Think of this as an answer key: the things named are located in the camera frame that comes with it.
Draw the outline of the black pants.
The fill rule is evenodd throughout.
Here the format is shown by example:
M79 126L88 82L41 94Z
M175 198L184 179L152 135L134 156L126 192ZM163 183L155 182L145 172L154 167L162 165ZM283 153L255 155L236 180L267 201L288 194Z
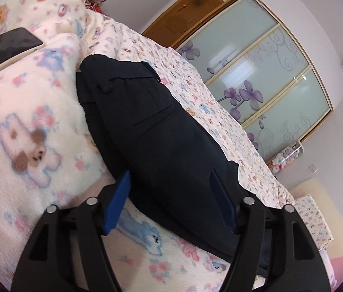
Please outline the black pants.
M146 217L185 241L230 262L239 236L215 193L239 184L239 166L189 115L146 62L95 54L76 73L90 134L113 178L131 178L129 199Z

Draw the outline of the clear tube of plush toys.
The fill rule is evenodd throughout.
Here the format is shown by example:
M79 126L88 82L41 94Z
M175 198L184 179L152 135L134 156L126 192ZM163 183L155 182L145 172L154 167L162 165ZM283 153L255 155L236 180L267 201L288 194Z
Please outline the clear tube of plush toys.
M285 169L288 165L292 164L300 154L304 152L301 144L294 144L287 146L280 153L274 156L268 163L270 171L275 175L281 170Z

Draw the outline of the fleece cartoon animal blanket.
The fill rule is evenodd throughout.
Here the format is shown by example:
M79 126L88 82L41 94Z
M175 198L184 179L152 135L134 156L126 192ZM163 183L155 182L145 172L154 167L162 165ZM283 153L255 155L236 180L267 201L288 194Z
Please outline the fleece cartoon animal blanket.
M85 0L0 0L0 34L23 27L44 47L0 72L0 282L49 205L76 206L113 182L90 137L75 73L95 54Z

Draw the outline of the floral printed bed sheet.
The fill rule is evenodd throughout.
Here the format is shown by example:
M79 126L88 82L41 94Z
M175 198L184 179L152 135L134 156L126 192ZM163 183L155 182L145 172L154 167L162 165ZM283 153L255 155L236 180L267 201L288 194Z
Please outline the floral printed bed sheet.
M274 177L246 131L219 104L197 70L170 47L163 47L112 18L97 15L94 53L120 61L145 61L161 83L220 145L228 160L239 165L239 183L267 206L282 208L295 199Z

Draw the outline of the glass sliding door wardrobe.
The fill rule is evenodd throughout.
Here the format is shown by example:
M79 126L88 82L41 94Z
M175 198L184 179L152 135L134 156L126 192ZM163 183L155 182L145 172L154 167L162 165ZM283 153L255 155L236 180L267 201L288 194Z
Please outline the glass sliding door wardrobe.
M229 0L176 48L265 160L333 109L306 51L260 0Z

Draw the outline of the black smartphone beige case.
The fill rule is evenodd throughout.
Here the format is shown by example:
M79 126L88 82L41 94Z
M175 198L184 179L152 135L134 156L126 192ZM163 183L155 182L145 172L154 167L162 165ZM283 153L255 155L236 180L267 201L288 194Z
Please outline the black smartphone beige case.
M0 34L0 71L41 49L45 43L25 28Z

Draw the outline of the red brown fuzzy object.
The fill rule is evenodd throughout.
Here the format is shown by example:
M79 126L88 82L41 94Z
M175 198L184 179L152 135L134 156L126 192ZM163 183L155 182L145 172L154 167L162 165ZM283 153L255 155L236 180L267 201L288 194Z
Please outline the red brown fuzzy object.
M106 0L85 0L85 6L87 9L90 9L97 13L103 13L102 5Z

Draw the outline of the brown wooden door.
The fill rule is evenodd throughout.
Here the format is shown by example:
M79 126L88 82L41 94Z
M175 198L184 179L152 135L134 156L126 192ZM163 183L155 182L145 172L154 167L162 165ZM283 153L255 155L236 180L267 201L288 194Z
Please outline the brown wooden door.
M180 37L222 3L223 0L177 0L142 35L163 47L173 47Z

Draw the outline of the white wall switch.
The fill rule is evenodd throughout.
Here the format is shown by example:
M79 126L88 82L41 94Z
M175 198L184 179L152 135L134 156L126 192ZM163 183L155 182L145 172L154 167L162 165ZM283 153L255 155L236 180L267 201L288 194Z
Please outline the white wall switch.
M312 171L313 173L316 173L318 171L318 168L314 165L314 164L310 164L310 166L308 167L310 169L310 171Z

